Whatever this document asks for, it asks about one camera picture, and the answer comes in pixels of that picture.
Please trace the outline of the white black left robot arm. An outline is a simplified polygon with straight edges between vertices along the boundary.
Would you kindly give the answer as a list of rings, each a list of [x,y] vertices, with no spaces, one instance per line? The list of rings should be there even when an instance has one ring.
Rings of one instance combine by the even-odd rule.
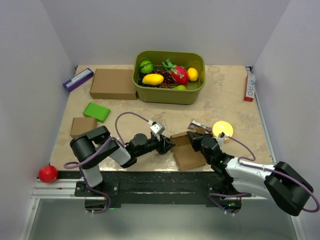
[[[64,168],[79,168],[87,182],[86,191],[92,196],[99,196],[104,190],[99,163],[110,157],[125,169],[134,165],[138,157],[152,151],[166,154],[176,144],[162,135],[164,130],[161,124],[156,123],[150,127],[150,138],[138,133],[128,143],[121,143],[105,126],[98,127],[73,138],[70,147],[78,163],[67,162]]]

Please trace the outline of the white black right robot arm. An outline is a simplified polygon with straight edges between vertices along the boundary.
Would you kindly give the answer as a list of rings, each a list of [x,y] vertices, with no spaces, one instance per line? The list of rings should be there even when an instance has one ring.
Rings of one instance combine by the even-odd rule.
[[[210,133],[188,131],[194,151],[201,152],[207,164],[221,176],[224,183],[209,194],[216,198],[244,198],[258,196],[273,200],[285,213],[298,216],[302,211],[316,213],[320,202],[313,187],[288,163],[256,163],[256,157],[232,156],[221,150],[225,139],[231,136],[221,132],[218,137]]]

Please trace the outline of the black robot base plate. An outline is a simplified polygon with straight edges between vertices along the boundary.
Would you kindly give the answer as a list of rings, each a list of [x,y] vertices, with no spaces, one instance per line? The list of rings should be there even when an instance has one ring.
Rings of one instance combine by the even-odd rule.
[[[212,200],[215,200],[231,211],[242,205],[240,201],[218,197],[219,194],[235,196],[238,191],[225,177],[213,171],[104,171],[102,178],[113,208],[123,204],[214,207]]]

